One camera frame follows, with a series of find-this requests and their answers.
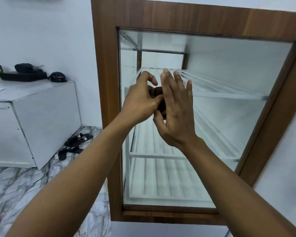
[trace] white metal rack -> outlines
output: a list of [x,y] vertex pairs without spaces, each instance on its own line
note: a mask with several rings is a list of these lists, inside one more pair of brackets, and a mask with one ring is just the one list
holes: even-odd
[[[142,68],[152,73],[159,85],[161,68]],[[266,100],[267,96],[243,87],[195,74],[180,72],[183,81],[191,79],[193,95],[249,100]],[[194,106],[196,134],[233,171],[241,153]],[[136,125],[134,134],[126,138],[125,203],[176,205],[214,208],[197,173],[177,148],[169,146],[159,135],[153,117]]]

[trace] person's left hand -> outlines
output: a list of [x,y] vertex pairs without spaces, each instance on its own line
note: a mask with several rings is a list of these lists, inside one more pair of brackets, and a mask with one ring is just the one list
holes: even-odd
[[158,85],[156,78],[148,71],[144,71],[137,79],[136,84],[129,87],[123,103],[121,114],[128,118],[133,125],[148,119],[163,100],[163,95],[156,98],[151,97],[154,88],[149,86],[147,81],[150,81],[154,86]]

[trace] forearm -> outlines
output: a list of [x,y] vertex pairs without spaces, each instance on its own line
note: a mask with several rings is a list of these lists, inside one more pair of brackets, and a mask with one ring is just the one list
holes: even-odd
[[118,115],[31,200],[7,236],[73,236],[92,207],[132,127],[126,118]]
[[296,236],[296,227],[228,168],[201,139],[183,153],[235,237]]

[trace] hand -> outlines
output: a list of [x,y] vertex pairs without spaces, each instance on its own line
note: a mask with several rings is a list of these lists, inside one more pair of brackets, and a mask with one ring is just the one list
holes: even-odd
[[164,69],[161,74],[161,85],[166,102],[167,119],[163,122],[160,111],[154,114],[154,123],[159,134],[166,143],[182,149],[188,143],[199,140],[195,133],[193,114],[192,82],[187,82],[186,88],[177,71],[171,73]]
[[147,81],[150,81],[154,86],[158,85],[156,78],[144,71],[137,79],[136,84],[129,87],[123,103],[121,114],[133,125],[147,120],[163,100],[163,95],[152,98],[154,88],[149,86]]

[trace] black helmet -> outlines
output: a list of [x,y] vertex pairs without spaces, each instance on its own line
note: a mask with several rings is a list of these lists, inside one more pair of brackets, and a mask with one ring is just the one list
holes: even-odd
[[59,71],[53,72],[48,79],[52,82],[67,82],[66,76]]

